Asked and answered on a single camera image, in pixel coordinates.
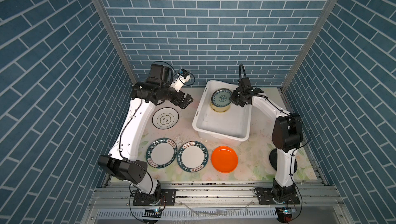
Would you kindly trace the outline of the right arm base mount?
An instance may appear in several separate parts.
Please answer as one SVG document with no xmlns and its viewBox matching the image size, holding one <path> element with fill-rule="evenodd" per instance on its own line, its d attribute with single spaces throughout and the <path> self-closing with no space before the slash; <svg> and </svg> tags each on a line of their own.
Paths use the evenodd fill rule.
<svg viewBox="0 0 396 224">
<path fill-rule="evenodd" d="M 290 187 L 278 187 L 274 186 L 272 188 L 257 187 L 254 189 L 254 194 L 256 195 L 260 205 L 269 204 L 300 204 L 299 194 L 295 186 Z"/>
</svg>

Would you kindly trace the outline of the blue-green patterned plate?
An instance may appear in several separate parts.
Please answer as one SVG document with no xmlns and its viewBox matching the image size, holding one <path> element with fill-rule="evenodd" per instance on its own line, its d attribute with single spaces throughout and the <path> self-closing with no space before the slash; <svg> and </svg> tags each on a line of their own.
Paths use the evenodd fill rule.
<svg viewBox="0 0 396 224">
<path fill-rule="evenodd" d="M 216 90 L 211 96 L 211 103 L 218 108 L 227 107 L 231 104 L 232 91 L 226 88 Z"/>
</svg>

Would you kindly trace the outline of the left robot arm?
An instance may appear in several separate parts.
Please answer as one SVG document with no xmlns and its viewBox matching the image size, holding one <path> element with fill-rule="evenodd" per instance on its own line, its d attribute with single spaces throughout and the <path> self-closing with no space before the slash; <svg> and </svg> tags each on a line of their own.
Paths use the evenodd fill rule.
<svg viewBox="0 0 396 224">
<path fill-rule="evenodd" d="M 128 114 L 121 132 L 107 155 L 98 159 L 99 166 L 112 177 L 132 183 L 147 196 L 160 195 L 160 182 L 148 172 L 148 164 L 138 160 L 138 149 L 145 127 L 155 107 L 169 101 L 185 109 L 193 98 L 181 91 L 194 75 L 185 70 L 176 71 L 168 63 L 154 62 L 147 79 L 132 87 Z"/>
</svg>

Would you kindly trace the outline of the black plate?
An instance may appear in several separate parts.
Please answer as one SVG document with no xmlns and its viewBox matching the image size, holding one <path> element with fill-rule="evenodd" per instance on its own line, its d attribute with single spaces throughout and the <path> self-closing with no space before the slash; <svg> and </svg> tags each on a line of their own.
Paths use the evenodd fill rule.
<svg viewBox="0 0 396 224">
<path fill-rule="evenodd" d="M 281 149 L 273 149 L 269 155 L 270 165 L 275 169 L 276 176 L 290 176 L 297 172 L 296 155 L 298 149 L 285 152 Z"/>
</svg>

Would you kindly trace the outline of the yellow plate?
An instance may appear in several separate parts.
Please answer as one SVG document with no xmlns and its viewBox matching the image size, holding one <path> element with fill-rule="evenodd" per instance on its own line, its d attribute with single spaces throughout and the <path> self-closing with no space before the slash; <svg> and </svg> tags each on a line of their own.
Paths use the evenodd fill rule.
<svg viewBox="0 0 396 224">
<path fill-rule="evenodd" d="M 223 113 L 223 112 L 226 112 L 226 111 L 228 111 L 228 110 L 230 109 L 230 107 L 231 107 L 231 102 L 230 102 L 227 106 L 222 106 L 222 107 L 218 107 L 218 106 L 214 105 L 213 103 L 211 103 L 211 104 L 210 104 L 210 107 L 211 107 L 214 111 L 216 111 L 216 112 L 218 112 L 218 113 Z"/>
</svg>

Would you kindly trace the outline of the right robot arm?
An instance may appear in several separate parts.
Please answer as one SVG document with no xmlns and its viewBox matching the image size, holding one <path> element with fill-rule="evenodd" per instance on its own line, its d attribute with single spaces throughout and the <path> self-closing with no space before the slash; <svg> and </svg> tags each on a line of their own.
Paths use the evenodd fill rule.
<svg viewBox="0 0 396 224">
<path fill-rule="evenodd" d="M 272 142 L 276 147 L 277 157 L 272 194 L 278 199 L 295 195 L 296 153 L 303 141 L 303 122 L 300 115 L 282 109 L 265 96 L 261 89 L 243 82 L 239 82 L 239 86 L 233 91 L 231 102 L 241 107 L 255 106 L 274 122 Z"/>
</svg>

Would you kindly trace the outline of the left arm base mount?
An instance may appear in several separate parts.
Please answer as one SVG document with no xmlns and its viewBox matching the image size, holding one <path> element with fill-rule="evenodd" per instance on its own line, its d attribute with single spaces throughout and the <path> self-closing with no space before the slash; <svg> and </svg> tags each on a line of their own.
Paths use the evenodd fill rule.
<svg viewBox="0 0 396 224">
<path fill-rule="evenodd" d="M 133 206 L 150 206 L 150 205 L 174 205 L 176 199 L 176 189 L 155 190 L 153 195 L 141 193 L 139 190 L 132 191 Z"/>
</svg>

